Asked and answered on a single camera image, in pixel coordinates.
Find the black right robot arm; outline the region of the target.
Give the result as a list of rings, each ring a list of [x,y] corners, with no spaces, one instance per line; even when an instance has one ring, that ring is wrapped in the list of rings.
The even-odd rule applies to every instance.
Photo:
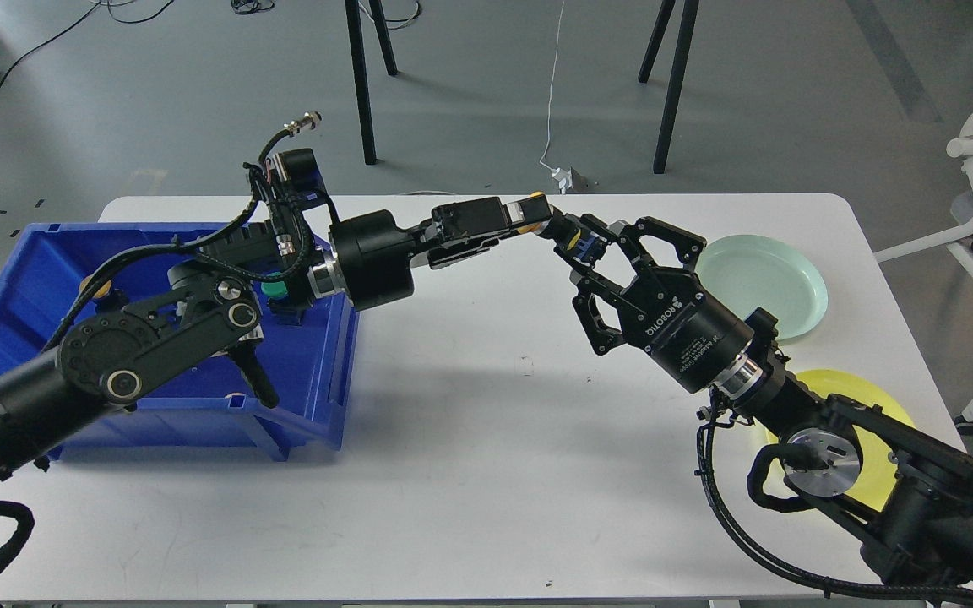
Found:
[[[606,225],[553,212],[543,231],[572,267],[573,307],[595,353],[643,350],[689,393],[708,505],[742,553],[824,595],[973,605],[973,457],[876,404],[818,395],[786,369],[776,321],[742,319],[700,284],[704,239],[653,218]],[[815,512],[860,543],[876,584],[819,576],[761,546],[729,511],[714,470],[715,432],[758,423],[772,442],[754,455],[749,499],[779,514]]]

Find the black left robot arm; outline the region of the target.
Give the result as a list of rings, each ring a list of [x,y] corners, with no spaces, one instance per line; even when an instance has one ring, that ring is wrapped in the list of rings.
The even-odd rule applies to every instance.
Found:
[[[227,225],[197,239],[131,247],[90,274],[43,349],[0,376],[0,480],[35,463],[112,412],[136,405],[212,355],[227,356],[268,408],[275,386],[255,349],[263,312],[301,314],[344,294],[368,309],[412,294],[412,269],[440,269],[499,242],[543,230],[555,208],[543,193],[440,205],[409,228],[387,211],[341,220],[312,151],[275,146],[315,128],[316,112],[275,132],[244,166],[250,199]],[[0,574],[35,527],[26,505],[0,500]]]

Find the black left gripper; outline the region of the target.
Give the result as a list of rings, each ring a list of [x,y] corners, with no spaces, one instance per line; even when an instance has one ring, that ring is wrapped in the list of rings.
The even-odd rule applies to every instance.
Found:
[[[427,250],[429,225],[442,246],[429,251],[429,267],[437,270],[486,253],[502,238],[533,230],[552,215],[551,204],[540,193],[512,203],[486,197],[437,205],[430,219],[408,230],[398,227],[388,210],[342,220],[329,227],[329,252],[310,267],[313,300],[343,292],[363,311],[412,296],[410,260]]]

